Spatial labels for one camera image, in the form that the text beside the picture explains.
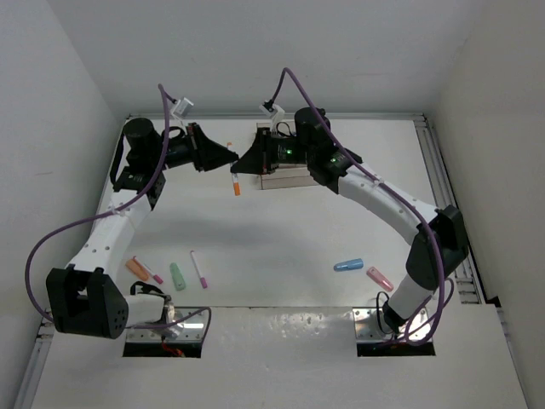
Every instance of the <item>green object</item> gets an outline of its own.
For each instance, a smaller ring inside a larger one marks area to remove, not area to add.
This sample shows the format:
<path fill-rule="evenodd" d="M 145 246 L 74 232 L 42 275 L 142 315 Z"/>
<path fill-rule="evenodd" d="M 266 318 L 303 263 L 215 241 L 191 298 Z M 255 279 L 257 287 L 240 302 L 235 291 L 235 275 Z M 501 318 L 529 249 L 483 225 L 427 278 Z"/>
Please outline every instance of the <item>green object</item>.
<path fill-rule="evenodd" d="M 184 281 L 180 268 L 175 262 L 170 264 L 170 275 L 172 275 L 172 281 L 174 281 L 174 288 L 176 288 L 176 291 L 182 291 L 186 288 L 186 281 Z"/>

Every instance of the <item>black cable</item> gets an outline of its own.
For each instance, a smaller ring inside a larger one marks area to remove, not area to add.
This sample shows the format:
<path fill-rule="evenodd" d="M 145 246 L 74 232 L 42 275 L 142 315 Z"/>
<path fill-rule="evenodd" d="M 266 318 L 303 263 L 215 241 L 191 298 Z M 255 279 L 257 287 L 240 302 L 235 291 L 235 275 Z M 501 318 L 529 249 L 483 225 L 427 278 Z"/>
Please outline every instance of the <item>black cable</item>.
<path fill-rule="evenodd" d="M 381 297 L 381 294 L 384 294 L 386 296 L 386 302 L 390 301 L 390 296 L 384 292 L 384 291 L 378 291 L 376 293 L 376 322 L 378 323 L 378 327 L 379 329 L 381 330 L 381 332 L 384 334 L 384 335 L 390 335 L 390 334 L 393 334 L 393 331 L 390 331 L 390 332 L 386 332 L 384 331 L 384 329 L 382 328 L 382 323 L 381 323 L 381 308 L 379 307 L 378 305 L 378 302 L 379 302 L 379 298 Z"/>
<path fill-rule="evenodd" d="M 278 126 L 279 126 L 280 124 L 284 124 L 284 125 L 286 125 L 286 126 L 288 127 L 288 132 L 290 133 L 289 135 L 285 134 L 284 132 L 280 132 L 280 131 L 278 130 Z M 278 133 L 279 135 L 281 135 L 281 136 L 286 136 L 286 137 L 288 137 L 288 138 L 292 138 L 292 137 L 293 137 L 293 135 L 291 134 L 290 124 L 288 124 L 287 122 L 278 122 L 278 123 L 276 124 L 276 131 L 277 131 L 277 133 Z"/>

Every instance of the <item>blue marker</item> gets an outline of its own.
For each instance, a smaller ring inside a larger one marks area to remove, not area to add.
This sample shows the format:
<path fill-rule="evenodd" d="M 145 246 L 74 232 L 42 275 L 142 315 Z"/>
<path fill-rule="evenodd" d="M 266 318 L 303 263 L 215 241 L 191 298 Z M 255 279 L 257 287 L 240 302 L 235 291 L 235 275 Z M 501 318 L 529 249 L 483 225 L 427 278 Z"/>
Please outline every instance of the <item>blue marker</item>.
<path fill-rule="evenodd" d="M 338 262 L 333 269 L 335 271 L 348 271 L 348 270 L 358 270 L 364 267 L 364 261 L 361 258 L 355 258 L 353 260 L 348 260 L 347 262 Z"/>

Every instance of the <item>white table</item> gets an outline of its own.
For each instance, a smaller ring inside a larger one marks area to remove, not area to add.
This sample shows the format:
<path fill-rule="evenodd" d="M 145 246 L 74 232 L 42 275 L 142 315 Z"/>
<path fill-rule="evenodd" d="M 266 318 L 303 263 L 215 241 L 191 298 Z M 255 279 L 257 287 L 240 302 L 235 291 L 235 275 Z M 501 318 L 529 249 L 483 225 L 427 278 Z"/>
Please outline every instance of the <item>white table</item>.
<path fill-rule="evenodd" d="M 239 154 L 255 133 L 252 119 L 198 122 Z M 433 202 L 412 121 L 331 122 L 385 179 Z M 162 121 L 154 123 L 162 130 Z M 158 205 L 125 258 L 137 255 L 162 275 L 177 305 L 215 307 L 202 359 L 123 358 L 124 337 L 55 333 L 33 407 L 525 407 L 492 306 L 454 297 L 434 338 L 437 356 L 357 357 L 351 307 L 373 305 L 380 289 L 365 269 L 335 273 L 332 266 L 362 257 L 397 285 L 409 251 L 361 206 L 324 187 L 261 191 L 255 176 L 242 175 L 235 197 L 227 167 L 198 174 L 186 165 L 165 175 Z M 101 210 L 110 190 L 107 182 Z M 182 269 L 184 291 L 174 291 L 171 262 Z M 134 281 L 122 268 L 122 292 Z"/>

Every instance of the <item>wall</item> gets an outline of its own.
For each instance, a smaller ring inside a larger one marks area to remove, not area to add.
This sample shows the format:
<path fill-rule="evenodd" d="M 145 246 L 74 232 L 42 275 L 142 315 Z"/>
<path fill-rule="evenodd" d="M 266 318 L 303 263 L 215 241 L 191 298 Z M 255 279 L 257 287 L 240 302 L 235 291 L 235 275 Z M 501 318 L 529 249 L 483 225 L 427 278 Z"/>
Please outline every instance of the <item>wall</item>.
<path fill-rule="evenodd" d="M 430 108 L 485 0 L 49 0 L 116 112 L 259 112 L 282 67 L 330 112 Z M 281 104 L 303 101 L 291 84 Z"/>
<path fill-rule="evenodd" d="M 39 323 L 25 293 L 30 249 L 60 224 L 93 214 L 119 122 L 45 0 L 0 2 L 0 408 L 13 405 Z M 82 228 L 43 247 L 45 276 L 83 243 Z"/>
<path fill-rule="evenodd" d="M 531 407 L 545 404 L 544 15 L 539 0 L 490 2 L 436 117 L 479 270 L 502 302 Z"/>

